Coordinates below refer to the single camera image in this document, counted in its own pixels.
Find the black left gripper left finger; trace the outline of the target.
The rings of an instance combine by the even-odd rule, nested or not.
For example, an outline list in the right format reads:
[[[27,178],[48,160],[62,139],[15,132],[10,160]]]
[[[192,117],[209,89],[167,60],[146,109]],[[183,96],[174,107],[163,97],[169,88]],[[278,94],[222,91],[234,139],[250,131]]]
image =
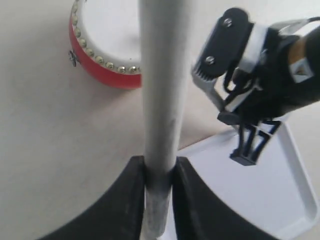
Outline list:
[[[133,156],[110,188],[87,210],[45,240],[138,240],[145,207],[144,158]]]

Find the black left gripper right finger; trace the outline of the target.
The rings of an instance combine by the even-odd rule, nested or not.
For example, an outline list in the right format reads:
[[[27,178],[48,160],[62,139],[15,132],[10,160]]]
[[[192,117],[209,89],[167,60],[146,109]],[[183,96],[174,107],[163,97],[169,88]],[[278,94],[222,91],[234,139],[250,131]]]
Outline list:
[[[186,157],[176,159],[172,205],[179,240],[273,240],[274,236],[228,207]]]

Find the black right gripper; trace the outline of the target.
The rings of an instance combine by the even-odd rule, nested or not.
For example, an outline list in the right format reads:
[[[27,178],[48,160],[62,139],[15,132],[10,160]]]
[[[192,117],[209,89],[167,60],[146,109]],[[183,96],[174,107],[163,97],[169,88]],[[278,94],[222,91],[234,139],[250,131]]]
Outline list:
[[[273,119],[310,104],[310,36],[267,35],[266,59],[255,71],[257,88],[235,109],[246,122]],[[241,123],[230,159],[254,166],[282,125],[280,120]]]

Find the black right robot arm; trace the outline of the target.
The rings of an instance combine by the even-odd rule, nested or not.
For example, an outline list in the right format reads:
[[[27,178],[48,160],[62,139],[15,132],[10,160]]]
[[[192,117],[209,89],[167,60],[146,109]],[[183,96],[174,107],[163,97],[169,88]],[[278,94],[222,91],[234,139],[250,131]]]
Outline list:
[[[291,35],[273,42],[259,69],[259,90],[236,109],[238,147],[230,158],[256,165],[265,146],[280,128],[280,117],[320,100],[320,29],[303,37]]]

